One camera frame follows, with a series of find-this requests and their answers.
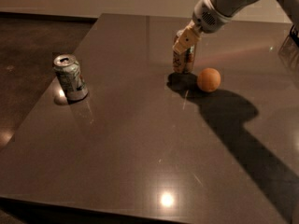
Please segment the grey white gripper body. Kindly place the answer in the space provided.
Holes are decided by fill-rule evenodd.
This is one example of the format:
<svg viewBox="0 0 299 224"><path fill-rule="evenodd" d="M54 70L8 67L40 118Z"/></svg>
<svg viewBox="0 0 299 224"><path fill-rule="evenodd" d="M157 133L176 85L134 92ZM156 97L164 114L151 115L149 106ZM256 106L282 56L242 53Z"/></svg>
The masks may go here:
<svg viewBox="0 0 299 224"><path fill-rule="evenodd" d="M206 34L215 33L231 21L231 17L220 11L220 1L222 0L199 0L195 5L192 21L198 31Z"/></svg>

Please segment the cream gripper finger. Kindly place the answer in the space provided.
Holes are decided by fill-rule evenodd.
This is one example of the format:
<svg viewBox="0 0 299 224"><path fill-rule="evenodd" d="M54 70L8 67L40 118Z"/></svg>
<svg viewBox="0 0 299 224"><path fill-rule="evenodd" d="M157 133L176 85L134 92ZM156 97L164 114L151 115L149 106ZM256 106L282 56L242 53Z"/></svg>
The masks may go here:
<svg viewBox="0 0 299 224"><path fill-rule="evenodd" d="M189 48L195 43L195 35L193 32L194 22L190 21L189 24L177 32L175 39L175 47Z"/></svg>
<svg viewBox="0 0 299 224"><path fill-rule="evenodd" d="M178 31L178 38L173 45L176 54L182 54L187 49L196 45L200 40L201 32L196 30L194 25L188 25L183 30Z"/></svg>

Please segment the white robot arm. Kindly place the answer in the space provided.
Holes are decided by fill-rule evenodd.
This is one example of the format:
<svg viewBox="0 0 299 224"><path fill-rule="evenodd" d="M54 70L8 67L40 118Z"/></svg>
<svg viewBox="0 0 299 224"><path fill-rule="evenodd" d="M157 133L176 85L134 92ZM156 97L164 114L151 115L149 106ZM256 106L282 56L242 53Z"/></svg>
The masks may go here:
<svg viewBox="0 0 299 224"><path fill-rule="evenodd" d="M244 7L259 0L199 0L190 23L173 45L176 54L185 52L200 39L201 33L215 33ZM299 26L299 0L276 0L295 28Z"/></svg>

